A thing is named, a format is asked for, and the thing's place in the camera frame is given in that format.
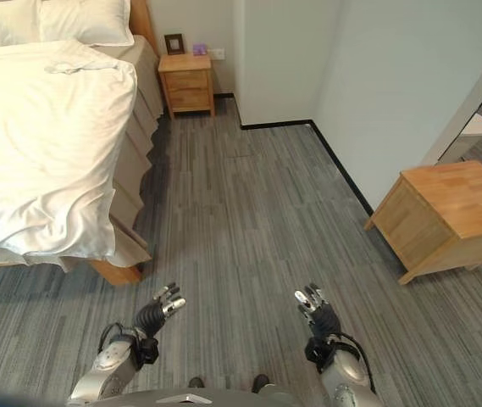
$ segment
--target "wooden nightstand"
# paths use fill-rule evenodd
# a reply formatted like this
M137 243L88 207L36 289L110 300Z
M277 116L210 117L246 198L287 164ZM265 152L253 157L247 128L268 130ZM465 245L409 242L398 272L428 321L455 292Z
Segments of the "wooden nightstand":
M177 112L210 110L214 116L213 79L208 55L164 55L158 72L169 107L169 116Z
M482 264L482 164L420 167L401 173L365 230L376 226L416 276Z

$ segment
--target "white bedsheet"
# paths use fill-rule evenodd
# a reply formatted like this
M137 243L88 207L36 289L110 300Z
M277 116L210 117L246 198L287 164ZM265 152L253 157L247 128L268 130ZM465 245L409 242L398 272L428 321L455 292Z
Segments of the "white bedsheet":
M75 40L0 47L0 248L104 259L133 65Z

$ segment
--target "bed frame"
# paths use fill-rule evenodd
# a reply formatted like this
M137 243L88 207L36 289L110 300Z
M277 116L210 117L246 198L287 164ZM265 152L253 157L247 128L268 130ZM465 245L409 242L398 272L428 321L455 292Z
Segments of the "bed frame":
M152 19L147 0L131 0L130 30L133 34L144 36L156 55L159 56L158 43L152 28ZM136 265L118 267L104 260L90 260L89 262L103 278L114 286L142 280L142 274Z

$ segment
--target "white pillow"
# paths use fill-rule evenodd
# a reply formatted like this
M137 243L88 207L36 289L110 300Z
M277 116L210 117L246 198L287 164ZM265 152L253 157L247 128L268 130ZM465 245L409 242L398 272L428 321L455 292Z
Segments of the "white pillow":
M0 47L39 42L41 0L0 2Z
M130 0L48 0L41 6L42 41L133 45L129 23Z

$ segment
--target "shoe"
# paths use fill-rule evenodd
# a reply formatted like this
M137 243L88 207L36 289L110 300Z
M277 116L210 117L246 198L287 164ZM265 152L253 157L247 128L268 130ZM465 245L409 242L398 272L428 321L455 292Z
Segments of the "shoe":
M189 388L203 388L205 387L205 383L201 380L201 377L193 377L190 382L188 383Z
M252 393L259 393L259 391L270 384L271 381L267 375L257 375L254 379L254 384L252 384Z

